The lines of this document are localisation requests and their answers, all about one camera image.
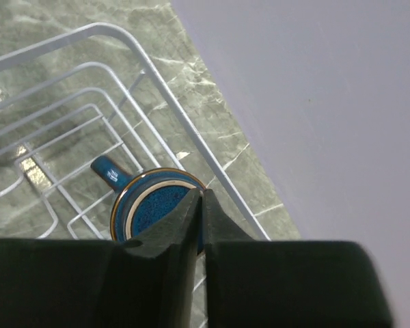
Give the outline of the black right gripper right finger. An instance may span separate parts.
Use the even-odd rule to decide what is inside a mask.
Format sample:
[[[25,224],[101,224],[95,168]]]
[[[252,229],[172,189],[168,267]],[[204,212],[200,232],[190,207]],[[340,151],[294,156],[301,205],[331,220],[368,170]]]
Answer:
[[[377,272],[351,241],[257,241],[202,196],[209,327],[392,327]]]

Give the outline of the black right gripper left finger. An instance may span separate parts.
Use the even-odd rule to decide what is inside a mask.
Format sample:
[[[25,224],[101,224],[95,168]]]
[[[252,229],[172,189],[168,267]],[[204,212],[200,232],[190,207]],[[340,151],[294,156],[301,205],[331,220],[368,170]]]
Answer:
[[[200,209],[124,243],[0,238],[0,327],[188,327]]]

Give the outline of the dark blue ceramic mug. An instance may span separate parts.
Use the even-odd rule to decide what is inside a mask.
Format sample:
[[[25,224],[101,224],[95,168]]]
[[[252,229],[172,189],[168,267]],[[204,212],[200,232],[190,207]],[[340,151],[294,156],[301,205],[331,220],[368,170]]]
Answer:
[[[191,189],[206,190],[192,174],[171,167],[132,176],[106,155],[97,157],[90,167],[116,193],[110,234],[118,242],[130,240],[160,221]]]

